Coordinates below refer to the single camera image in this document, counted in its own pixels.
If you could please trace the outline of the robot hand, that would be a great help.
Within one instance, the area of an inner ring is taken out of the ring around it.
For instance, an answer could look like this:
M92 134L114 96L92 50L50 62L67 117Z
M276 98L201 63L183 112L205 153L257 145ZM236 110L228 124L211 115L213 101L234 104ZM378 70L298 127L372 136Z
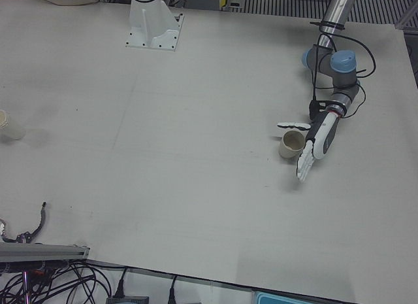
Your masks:
M340 115L333 111L320 112L309 124L301 122L279 122L278 127L307 131L305 146L297 160L297 178L304 182L315 161L327 154L336 134Z

